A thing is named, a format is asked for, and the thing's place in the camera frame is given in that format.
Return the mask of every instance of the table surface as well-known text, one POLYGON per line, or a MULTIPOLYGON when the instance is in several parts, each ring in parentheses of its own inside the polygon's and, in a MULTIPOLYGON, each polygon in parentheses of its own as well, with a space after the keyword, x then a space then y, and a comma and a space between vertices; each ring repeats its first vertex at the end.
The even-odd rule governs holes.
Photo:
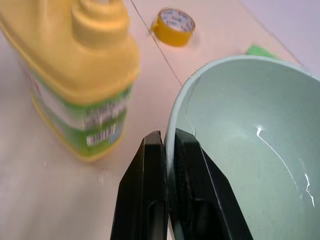
POLYGON ((23 73, 0 33, 0 239, 109 239, 123 174, 144 136, 155 130, 164 136, 176 96, 196 69, 243 54, 253 43, 297 63, 237 0, 124 2, 140 48, 141 74, 123 140, 94 164, 78 161, 38 116, 23 73), (149 33, 165 7, 180 8, 195 20, 187 46, 167 46, 149 33))

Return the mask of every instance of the roll of tape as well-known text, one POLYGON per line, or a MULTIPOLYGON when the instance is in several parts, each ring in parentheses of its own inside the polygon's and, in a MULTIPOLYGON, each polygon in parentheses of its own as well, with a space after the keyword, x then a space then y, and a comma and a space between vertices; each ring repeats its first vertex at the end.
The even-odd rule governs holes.
POLYGON ((195 21, 185 12, 165 8, 158 13, 152 30, 155 36, 165 44, 181 47, 188 43, 195 27, 195 21))

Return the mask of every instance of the green bowl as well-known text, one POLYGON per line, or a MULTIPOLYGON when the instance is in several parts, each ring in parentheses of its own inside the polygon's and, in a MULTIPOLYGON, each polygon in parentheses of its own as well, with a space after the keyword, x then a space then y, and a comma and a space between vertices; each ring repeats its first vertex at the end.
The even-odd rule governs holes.
POLYGON ((266 57, 208 63, 185 83, 171 113, 171 178, 176 128, 194 134, 228 178, 254 239, 320 240, 316 78, 266 57))

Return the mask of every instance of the bottle label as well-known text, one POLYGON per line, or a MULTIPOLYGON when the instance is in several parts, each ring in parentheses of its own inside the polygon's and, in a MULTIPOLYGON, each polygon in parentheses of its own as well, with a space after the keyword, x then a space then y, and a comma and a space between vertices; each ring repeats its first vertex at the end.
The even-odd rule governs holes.
POLYGON ((47 120, 84 156, 106 150, 120 137, 131 88, 96 104, 82 106, 58 96, 19 59, 30 91, 47 120))

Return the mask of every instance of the yellow bottle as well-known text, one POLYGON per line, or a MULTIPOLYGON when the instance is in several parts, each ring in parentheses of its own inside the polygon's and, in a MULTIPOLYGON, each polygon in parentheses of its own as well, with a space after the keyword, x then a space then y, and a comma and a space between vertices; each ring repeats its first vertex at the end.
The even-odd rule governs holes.
POLYGON ((0 0, 0 26, 44 120, 83 160, 120 139, 139 52, 121 0, 0 0))

